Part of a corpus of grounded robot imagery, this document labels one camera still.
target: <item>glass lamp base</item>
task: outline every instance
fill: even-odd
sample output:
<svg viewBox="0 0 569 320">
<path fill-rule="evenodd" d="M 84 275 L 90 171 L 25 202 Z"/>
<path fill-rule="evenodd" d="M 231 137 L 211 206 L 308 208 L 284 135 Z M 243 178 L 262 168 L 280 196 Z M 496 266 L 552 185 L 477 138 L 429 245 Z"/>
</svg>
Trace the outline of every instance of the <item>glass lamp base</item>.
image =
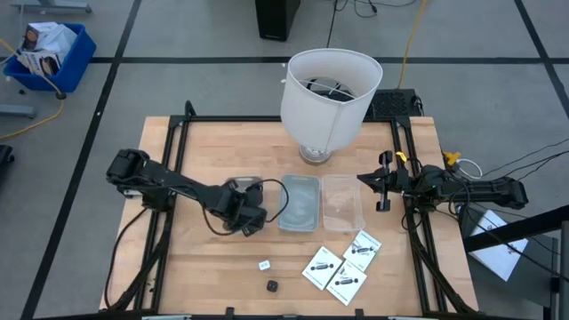
<svg viewBox="0 0 569 320">
<path fill-rule="evenodd" d="M 332 151 L 320 150 L 306 146 L 300 147 L 299 150 L 302 160 L 307 164 L 319 165 L 323 164 L 330 158 Z"/>
</svg>

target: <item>white lampshade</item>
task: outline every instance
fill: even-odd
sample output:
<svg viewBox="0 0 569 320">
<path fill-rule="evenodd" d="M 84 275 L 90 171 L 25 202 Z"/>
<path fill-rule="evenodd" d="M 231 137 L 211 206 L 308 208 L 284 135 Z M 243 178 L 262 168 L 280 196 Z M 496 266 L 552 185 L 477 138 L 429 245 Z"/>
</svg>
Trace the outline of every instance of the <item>white lampshade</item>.
<svg viewBox="0 0 569 320">
<path fill-rule="evenodd" d="M 382 76 L 380 64 L 359 52 L 315 49 L 296 54 L 286 73 L 284 127 L 302 146 L 328 154 L 345 148 L 358 135 Z M 312 92 L 306 85 L 314 78 L 341 84 L 354 99 L 342 102 Z"/>
</svg>

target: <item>gray floor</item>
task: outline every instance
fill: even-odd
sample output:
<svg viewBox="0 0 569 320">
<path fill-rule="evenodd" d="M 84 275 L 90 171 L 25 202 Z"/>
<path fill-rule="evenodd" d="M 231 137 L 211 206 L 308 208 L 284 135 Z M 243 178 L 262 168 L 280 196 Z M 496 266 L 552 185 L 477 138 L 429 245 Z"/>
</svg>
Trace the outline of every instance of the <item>gray floor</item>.
<svg viewBox="0 0 569 320">
<path fill-rule="evenodd" d="M 549 56 L 569 57 L 567 2 L 524 3 Z M 24 21 L 84 23 L 98 45 L 95 55 L 113 57 L 132 0 L 92 0 L 91 5 L 90 16 L 25 12 Z M 419 2 L 402 8 L 380 6 L 378 17 L 363 19 L 349 4 L 335 16 L 330 46 L 401 57 L 418 8 Z M 358 10 L 369 13 L 365 4 L 358 4 Z M 289 41 L 277 43 L 258 38 L 253 0 L 142 0 L 124 56 L 291 56 L 326 46 L 332 16 L 330 1 L 305 0 Z M 0 0 L 0 36 L 18 42 L 18 12 L 7 0 Z M 0 48 L 0 56 L 5 55 Z M 429 1 L 410 56 L 539 57 L 510 0 Z M 57 120 L 7 141 L 17 161 L 0 190 L 3 318 L 20 316 L 109 67 L 91 64 Z M 381 87 L 395 87 L 400 65 L 383 67 Z M 557 65 L 556 71 L 569 85 L 569 66 Z M 105 182 L 104 172 L 118 149 L 138 146 L 146 116 L 180 113 L 188 99 L 202 115 L 276 115 L 284 77 L 280 63 L 122 64 L 36 316 L 97 310 L 124 202 Z M 486 171 L 569 136 L 569 119 L 542 64 L 411 64 L 405 87 L 414 88 L 426 114 L 435 117 L 443 149 L 462 152 Z M 15 81 L 0 81 L 0 101 L 33 105 L 38 119 L 58 107 L 51 93 L 19 95 L 20 88 Z M 0 117 L 0 135 L 28 123 Z M 531 202 L 522 214 L 566 204 L 566 163 L 556 159 L 525 180 Z M 476 280 L 475 288 L 480 308 L 490 314 L 541 317 L 541 308 L 492 284 Z"/>
</svg>

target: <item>clear plastic container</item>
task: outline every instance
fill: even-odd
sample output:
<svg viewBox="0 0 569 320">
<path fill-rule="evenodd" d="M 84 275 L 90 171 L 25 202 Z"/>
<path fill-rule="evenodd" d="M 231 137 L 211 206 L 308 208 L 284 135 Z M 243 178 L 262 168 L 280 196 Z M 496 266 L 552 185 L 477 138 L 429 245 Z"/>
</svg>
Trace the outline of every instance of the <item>clear plastic container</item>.
<svg viewBox="0 0 569 320">
<path fill-rule="evenodd" d="M 355 232 L 365 227 L 355 175 L 327 174 L 322 178 L 324 227 L 331 231 Z"/>
</svg>

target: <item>blue plastic crate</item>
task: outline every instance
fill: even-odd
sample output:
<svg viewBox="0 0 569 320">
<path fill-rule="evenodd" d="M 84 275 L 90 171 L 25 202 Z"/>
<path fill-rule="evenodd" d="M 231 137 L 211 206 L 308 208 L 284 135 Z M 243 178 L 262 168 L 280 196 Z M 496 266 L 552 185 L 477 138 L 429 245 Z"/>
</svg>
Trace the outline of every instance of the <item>blue plastic crate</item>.
<svg viewBox="0 0 569 320">
<path fill-rule="evenodd" d="M 77 38 L 65 57 L 60 71 L 55 76 L 47 76 L 47 78 L 52 80 L 62 92 L 73 92 L 87 69 L 97 45 L 87 35 L 84 25 L 76 23 L 64 23 L 64 25 L 73 30 Z M 31 74 L 16 57 L 8 61 L 4 74 L 20 81 L 29 90 L 55 91 L 42 77 Z"/>
</svg>

